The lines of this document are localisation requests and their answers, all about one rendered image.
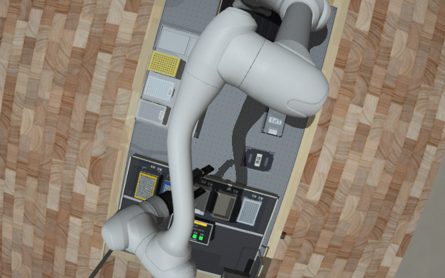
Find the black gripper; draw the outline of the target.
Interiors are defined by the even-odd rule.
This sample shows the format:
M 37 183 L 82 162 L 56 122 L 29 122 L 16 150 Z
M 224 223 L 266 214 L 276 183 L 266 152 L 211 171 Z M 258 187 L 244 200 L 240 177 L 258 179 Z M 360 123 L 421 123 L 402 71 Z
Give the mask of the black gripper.
M 205 175 L 207 175 L 208 173 L 210 173 L 212 171 L 214 171 L 214 168 L 211 165 L 205 166 L 202 169 L 196 168 L 195 170 L 193 170 L 192 171 L 193 184 L 195 184 L 201 177 L 204 178 Z M 206 192 L 206 190 L 204 190 L 202 187 L 198 188 L 197 190 L 194 191 L 194 199 L 198 198 L 205 192 Z M 167 190 L 167 191 L 159 194 L 158 196 L 161 197 L 164 200 L 164 202 L 166 203 L 166 205 L 168 206 L 169 215 L 173 214 L 173 201 L 172 201 L 171 191 Z

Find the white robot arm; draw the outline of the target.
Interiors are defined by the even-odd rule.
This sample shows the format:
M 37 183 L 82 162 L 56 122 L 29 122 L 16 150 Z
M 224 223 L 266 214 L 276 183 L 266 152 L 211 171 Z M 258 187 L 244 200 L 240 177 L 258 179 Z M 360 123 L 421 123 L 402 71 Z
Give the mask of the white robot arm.
M 274 42 L 255 32 L 257 23 L 244 10 L 279 14 Z M 196 277 L 190 237 L 197 205 L 191 150 L 197 121 L 226 83 L 287 116 L 315 115 L 329 95 L 329 83 L 308 52 L 309 38 L 331 15 L 327 0 L 235 0 L 205 27 L 186 63 L 168 124 L 172 226 L 158 227 L 169 210 L 161 197 L 151 196 L 103 224 L 109 249 L 129 249 L 155 278 Z

